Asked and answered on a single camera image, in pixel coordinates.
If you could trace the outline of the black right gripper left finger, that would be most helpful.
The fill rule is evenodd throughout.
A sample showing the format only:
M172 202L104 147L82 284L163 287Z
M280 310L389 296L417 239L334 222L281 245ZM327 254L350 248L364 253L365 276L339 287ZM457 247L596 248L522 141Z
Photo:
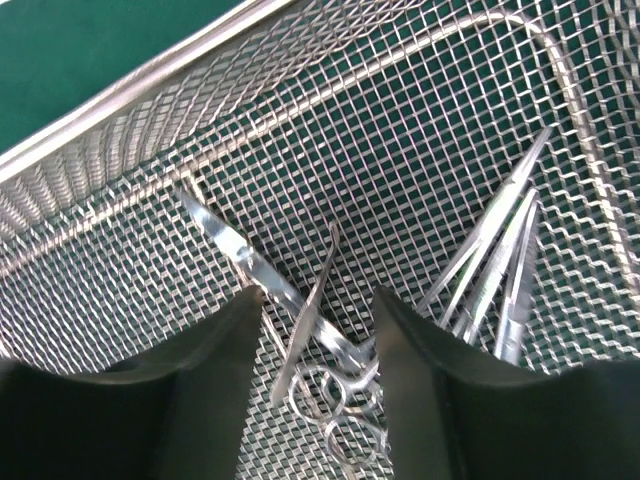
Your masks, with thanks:
M1 361L5 479L231 479L264 296L248 287L98 373Z

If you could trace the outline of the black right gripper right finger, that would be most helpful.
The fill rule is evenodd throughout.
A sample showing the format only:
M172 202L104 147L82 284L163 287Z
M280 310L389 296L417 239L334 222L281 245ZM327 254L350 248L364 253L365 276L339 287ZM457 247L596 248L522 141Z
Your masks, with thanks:
M637 360L548 375L464 343L385 287L372 307L396 478L638 477Z

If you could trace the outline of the green surgical cloth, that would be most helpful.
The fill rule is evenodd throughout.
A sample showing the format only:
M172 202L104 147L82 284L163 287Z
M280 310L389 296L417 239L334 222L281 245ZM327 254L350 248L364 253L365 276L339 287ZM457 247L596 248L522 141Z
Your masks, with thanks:
M1 149L11 149L237 5L2 2Z

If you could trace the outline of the metal mesh instrument tray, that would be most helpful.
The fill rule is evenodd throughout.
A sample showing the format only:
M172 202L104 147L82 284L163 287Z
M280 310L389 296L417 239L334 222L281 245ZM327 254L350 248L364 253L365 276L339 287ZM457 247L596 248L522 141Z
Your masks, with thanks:
M375 339L373 297L418 302L540 131L537 191L467 343L556 375L639 363L635 1L245 1L1 155L1 361L98 373L264 296L231 479L398 479L343 467L270 406L294 317L176 197L236 229L320 313Z

